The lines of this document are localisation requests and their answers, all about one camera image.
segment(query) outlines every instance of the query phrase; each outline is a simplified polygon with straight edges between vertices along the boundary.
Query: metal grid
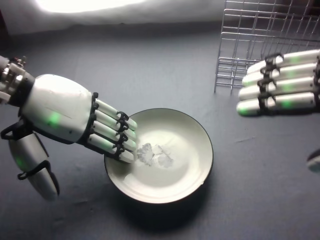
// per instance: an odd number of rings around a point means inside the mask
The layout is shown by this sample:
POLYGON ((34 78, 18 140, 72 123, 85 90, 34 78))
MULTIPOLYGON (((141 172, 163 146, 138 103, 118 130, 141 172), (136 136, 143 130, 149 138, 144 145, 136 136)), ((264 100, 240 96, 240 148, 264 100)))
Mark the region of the metal grid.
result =
POLYGON ((320 48, 320 7, 312 7, 314 1, 225 0, 214 91, 242 87, 248 67, 272 53, 320 48))

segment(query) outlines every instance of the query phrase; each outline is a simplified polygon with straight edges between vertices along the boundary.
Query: white robotic hand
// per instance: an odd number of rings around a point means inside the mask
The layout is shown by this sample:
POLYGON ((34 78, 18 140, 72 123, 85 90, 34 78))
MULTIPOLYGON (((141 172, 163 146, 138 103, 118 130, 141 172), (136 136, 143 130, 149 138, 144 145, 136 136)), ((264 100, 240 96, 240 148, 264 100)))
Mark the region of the white robotic hand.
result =
POLYGON ((32 77, 23 59, 0 56, 0 102, 19 107, 19 122, 1 132, 17 166, 47 200, 59 195, 48 153, 35 132, 78 143, 124 163, 132 163, 137 124, 78 83, 57 75, 32 77))
MULTIPOLYGON (((320 49, 275 53, 250 66, 236 106, 242 116, 308 114, 320 109, 320 49)), ((307 160, 320 174, 320 150, 307 160)))

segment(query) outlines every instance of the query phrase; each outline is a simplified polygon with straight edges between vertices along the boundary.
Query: dish rack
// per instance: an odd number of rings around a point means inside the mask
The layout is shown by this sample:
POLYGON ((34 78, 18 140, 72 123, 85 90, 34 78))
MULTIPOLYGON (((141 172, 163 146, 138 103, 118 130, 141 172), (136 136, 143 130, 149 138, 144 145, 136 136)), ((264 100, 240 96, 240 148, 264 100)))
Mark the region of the dish rack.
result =
POLYGON ((242 87, 250 65, 273 53, 320 48, 318 0, 225 0, 214 92, 242 87))

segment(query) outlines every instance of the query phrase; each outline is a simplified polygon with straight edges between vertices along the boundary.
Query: dark gray fabric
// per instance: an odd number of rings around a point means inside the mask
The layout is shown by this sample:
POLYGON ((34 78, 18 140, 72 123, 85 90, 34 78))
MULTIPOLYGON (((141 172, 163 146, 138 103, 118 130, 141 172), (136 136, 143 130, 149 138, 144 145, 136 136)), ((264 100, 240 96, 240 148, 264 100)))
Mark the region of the dark gray fabric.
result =
MULTIPOLYGON (((108 179, 103 156, 41 137, 60 183, 46 202, 0 141, 0 239, 318 240, 320 177, 306 159, 319 148, 320 115, 243 118, 238 93, 214 94, 220 23, 74 27, 14 38, 0 52, 26 55, 34 76, 57 74, 131 115, 149 108, 189 114, 207 130, 213 170, 190 197, 136 202, 108 179)), ((1 106, 0 128, 18 109, 1 106)))

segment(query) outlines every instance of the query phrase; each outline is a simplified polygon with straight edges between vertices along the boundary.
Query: round plate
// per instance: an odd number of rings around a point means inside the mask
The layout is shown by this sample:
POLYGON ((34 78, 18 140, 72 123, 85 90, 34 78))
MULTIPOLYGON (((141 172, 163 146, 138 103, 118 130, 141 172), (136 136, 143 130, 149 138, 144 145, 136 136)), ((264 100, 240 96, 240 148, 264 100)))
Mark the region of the round plate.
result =
POLYGON ((170 203, 193 193, 209 175, 213 148, 205 129, 189 115, 166 108, 130 117, 138 128, 135 161, 125 164, 104 157, 114 185, 145 203, 170 203))

